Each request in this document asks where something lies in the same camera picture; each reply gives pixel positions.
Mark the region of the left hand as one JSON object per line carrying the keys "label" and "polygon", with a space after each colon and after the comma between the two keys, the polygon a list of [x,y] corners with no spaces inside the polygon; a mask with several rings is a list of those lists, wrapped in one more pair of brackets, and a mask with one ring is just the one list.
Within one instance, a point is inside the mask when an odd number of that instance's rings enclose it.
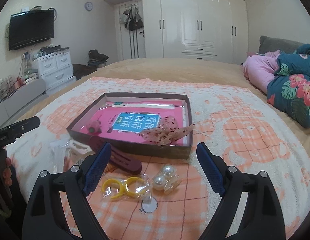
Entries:
{"label": "left hand", "polygon": [[3,171],[3,179],[4,179],[4,183],[7,186],[11,186],[12,185],[12,171],[10,169],[12,162],[11,159],[9,157],[6,157],[5,159],[5,164],[6,164],[6,168]]}

